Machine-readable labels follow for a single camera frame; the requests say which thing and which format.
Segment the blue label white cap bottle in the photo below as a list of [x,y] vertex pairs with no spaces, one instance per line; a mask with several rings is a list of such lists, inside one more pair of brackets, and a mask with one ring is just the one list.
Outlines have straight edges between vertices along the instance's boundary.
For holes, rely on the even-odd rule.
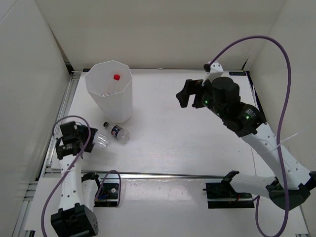
[[93,144],[100,148],[107,149],[109,146],[109,140],[104,134],[96,132],[93,138]]

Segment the Pepsi black cap bottle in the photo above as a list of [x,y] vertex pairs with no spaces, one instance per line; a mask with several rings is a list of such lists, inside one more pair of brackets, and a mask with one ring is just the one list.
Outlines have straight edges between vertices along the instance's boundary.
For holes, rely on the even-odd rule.
[[130,139],[130,134],[127,129],[122,128],[119,125],[115,125],[113,123],[104,122],[103,127],[117,140],[122,143],[127,143]]

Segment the red label plastic bottle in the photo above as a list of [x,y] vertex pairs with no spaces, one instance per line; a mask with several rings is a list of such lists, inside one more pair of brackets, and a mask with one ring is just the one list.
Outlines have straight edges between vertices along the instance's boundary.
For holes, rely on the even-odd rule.
[[106,94],[112,95],[120,92],[120,75],[115,74],[113,78],[108,82]]

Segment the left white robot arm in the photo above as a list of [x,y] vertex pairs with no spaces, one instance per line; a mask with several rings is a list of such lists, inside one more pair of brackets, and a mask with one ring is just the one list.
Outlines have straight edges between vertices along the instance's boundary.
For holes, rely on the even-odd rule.
[[61,138],[56,144],[60,165],[61,182],[58,212],[52,214],[50,222],[59,237],[94,237],[98,235],[98,221],[93,212],[94,198],[102,195],[104,186],[96,173],[81,174],[83,157],[80,152],[85,142],[93,147],[92,137],[84,125],[75,121],[60,125]]

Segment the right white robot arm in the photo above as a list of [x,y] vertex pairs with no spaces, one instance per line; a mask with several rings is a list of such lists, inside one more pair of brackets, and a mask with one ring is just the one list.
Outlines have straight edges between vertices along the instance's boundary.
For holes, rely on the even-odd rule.
[[241,101],[239,85],[229,77],[213,81],[185,81],[176,94],[182,108],[194,95],[192,107],[207,108],[219,117],[224,126],[252,147],[273,171],[271,177],[249,176],[239,171],[229,172],[217,184],[224,198],[249,193],[269,198],[283,210],[301,205],[316,187],[316,174],[302,166],[283,146],[271,130],[265,116],[253,105]]

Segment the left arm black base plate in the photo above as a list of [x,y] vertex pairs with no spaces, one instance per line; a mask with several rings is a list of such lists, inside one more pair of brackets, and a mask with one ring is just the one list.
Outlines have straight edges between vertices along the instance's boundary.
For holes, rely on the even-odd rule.
[[120,198],[119,179],[105,180],[103,188],[94,202],[94,207],[118,207]]

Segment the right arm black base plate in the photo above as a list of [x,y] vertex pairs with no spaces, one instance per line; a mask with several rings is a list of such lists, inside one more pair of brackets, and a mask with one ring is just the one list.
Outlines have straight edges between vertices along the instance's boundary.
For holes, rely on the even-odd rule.
[[252,194],[237,193],[222,183],[206,183],[202,190],[206,192],[208,209],[254,208]]

